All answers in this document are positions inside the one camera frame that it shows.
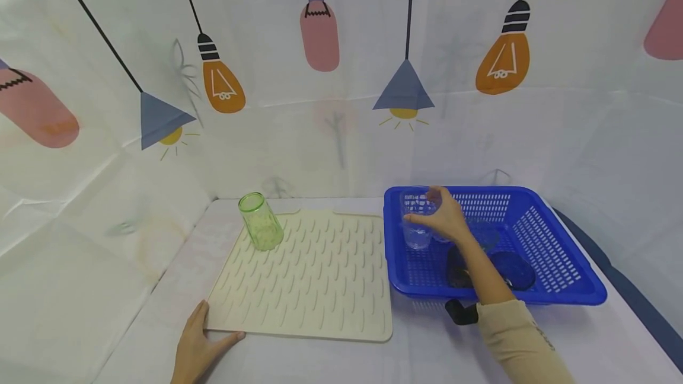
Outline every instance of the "blue plastic basket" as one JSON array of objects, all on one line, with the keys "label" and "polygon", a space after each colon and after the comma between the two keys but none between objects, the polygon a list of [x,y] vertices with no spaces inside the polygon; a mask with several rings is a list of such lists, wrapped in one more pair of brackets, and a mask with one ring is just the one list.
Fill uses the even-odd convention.
[{"label": "blue plastic basket", "polygon": [[[530,304],[597,306],[607,299],[605,285],[583,252],[539,195],[524,187],[447,187],[467,218],[484,219],[499,233],[489,254],[521,255],[536,273],[534,286],[515,292]],[[401,228],[401,192],[418,187],[391,187],[385,193],[385,253],[388,279],[400,293],[417,298],[476,299],[473,289],[449,286],[446,253],[452,246],[436,240],[422,250],[410,249]]]}]

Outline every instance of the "long sleeve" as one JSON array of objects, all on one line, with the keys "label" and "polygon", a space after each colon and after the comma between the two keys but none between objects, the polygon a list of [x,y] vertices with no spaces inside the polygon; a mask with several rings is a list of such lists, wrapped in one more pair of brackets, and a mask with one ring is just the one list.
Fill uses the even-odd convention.
[{"label": "long sleeve", "polygon": [[574,384],[569,370],[526,304],[477,304],[484,342],[514,384]]}]

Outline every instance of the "left hand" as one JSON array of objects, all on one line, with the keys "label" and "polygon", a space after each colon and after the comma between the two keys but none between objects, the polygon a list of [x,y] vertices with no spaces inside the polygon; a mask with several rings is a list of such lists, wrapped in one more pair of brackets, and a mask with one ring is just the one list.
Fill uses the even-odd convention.
[{"label": "left hand", "polygon": [[209,303],[202,300],[188,318],[175,352],[175,369],[171,384],[195,384],[204,372],[233,345],[244,339],[244,332],[235,332],[216,343],[204,335],[204,322]]}]

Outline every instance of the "human hand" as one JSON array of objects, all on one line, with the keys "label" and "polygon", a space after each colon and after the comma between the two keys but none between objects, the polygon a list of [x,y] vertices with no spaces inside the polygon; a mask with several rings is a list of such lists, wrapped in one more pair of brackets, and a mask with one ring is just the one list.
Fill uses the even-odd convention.
[{"label": "human hand", "polygon": [[195,384],[207,369],[226,351],[244,339],[244,332],[235,332],[216,343],[204,335],[204,322],[209,303],[202,300],[188,318],[175,352],[175,369],[171,384]]},{"label": "human hand", "polygon": [[430,227],[458,245],[474,240],[462,214],[462,207],[453,199],[448,189],[438,186],[429,187],[427,200],[436,204],[438,209],[435,213],[431,215],[409,213],[403,219]]}]

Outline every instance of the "dish drying mat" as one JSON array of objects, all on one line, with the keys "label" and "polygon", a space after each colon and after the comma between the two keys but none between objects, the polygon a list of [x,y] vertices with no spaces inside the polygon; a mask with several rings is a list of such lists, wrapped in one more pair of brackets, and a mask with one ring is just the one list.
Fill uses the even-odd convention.
[{"label": "dish drying mat", "polygon": [[282,243],[254,249],[246,228],[209,295],[207,329],[340,340],[391,338],[381,217],[299,210]]}]

